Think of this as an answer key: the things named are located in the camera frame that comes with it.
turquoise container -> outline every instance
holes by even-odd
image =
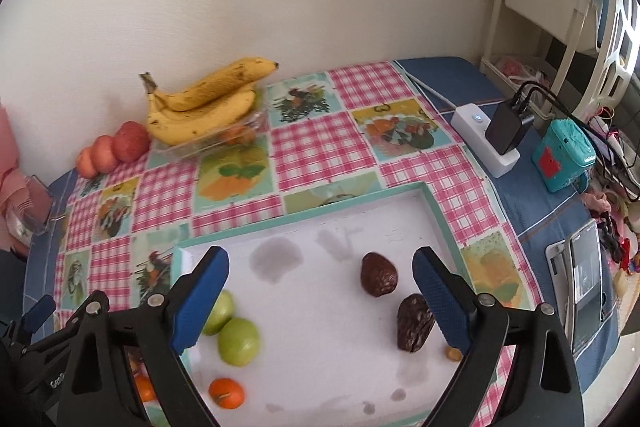
[[[554,120],[531,157],[549,192],[558,192],[596,161],[593,145],[568,118]]]

smartphone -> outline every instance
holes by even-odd
[[[594,219],[566,238],[562,257],[569,289],[564,333],[576,353],[596,334],[602,318],[602,261]]]

wall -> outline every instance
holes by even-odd
[[[172,90],[243,55],[279,61],[274,79],[384,58],[476,60],[491,2],[4,0],[0,96],[23,170],[50,182],[96,136],[144,117],[142,71]]]

screw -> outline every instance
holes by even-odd
[[[155,293],[153,295],[151,295],[147,300],[146,303],[149,306],[153,306],[154,308],[156,306],[161,306],[162,303],[164,302],[164,295],[159,294],[159,293]]]
[[[93,301],[87,304],[86,312],[89,315],[97,315],[98,313],[100,313],[100,302]]]
[[[553,315],[554,313],[556,313],[554,307],[546,302],[540,304],[540,311],[545,315]]]
[[[490,295],[489,293],[481,293],[478,296],[478,301],[482,304],[482,306],[493,306],[495,304],[495,298],[493,295]]]

white power strip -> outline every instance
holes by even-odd
[[[461,105],[453,113],[451,126],[458,131],[462,139],[476,153],[479,160],[494,178],[499,178],[507,174],[516,161],[520,158],[520,153],[513,149],[507,154],[498,154],[494,147],[484,137],[486,128],[489,127],[489,118],[475,103]]]

